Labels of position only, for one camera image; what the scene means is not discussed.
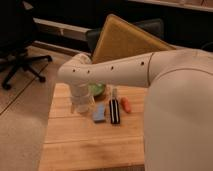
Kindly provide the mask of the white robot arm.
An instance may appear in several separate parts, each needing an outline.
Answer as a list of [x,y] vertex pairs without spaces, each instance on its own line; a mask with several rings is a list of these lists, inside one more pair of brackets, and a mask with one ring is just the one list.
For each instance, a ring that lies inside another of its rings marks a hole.
[[98,64],[77,54],[58,75],[77,104],[87,102],[88,83],[146,87],[145,171],[213,171],[213,53],[179,49]]

